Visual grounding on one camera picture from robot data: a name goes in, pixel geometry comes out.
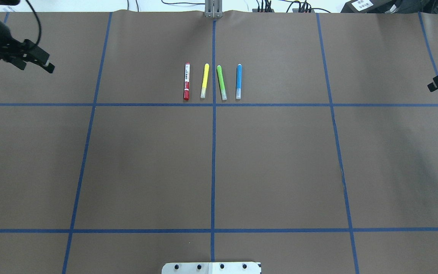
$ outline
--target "blue marker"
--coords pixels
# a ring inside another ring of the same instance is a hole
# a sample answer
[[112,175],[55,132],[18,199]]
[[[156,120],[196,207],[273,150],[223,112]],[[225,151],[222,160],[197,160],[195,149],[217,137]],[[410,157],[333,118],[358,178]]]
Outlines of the blue marker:
[[238,69],[236,69],[236,99],[241,99],[241,78],[242,78],[243,66],[238,64]]

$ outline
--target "barcode label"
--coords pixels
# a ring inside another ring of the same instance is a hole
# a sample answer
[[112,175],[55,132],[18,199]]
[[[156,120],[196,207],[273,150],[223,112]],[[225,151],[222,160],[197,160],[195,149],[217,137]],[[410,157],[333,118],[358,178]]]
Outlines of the barcode label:
[[356,2],[353,2],[352,5],[358,10],[362,11],[365,10],[371,6],[373,6],[373,3],[371,3],[370,0],[358,0]]

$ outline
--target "table surface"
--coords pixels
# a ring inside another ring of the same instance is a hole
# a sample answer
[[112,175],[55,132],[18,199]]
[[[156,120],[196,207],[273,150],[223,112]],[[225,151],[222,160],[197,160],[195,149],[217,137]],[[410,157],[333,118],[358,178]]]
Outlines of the table surface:
[[40,17],[55,72],[0,61],[0,273],[438,273],[438,15]]
[[[223,0],[223,10],[237,10],[250,12],[256,8],[255,0]],[[339,13],[344,7],[346,0],[309,0],[309,3],[315,8],[323,8],[333,13]],[[126,0],[31,0],[36,11],[42,12],[109,12],[127,9]],[[144,12],[176,12],[176,11],[203,11],[203,5],[165,5],[160,0],[138,0],[140,11]],[[273,0],[272,7],[276,12],[285,12],[290,5],[288,2]],[[129,9],[136,11],[135,0],[129,0]],[[0,6],[0,11],[31,11],[24,0],[17,6]]]

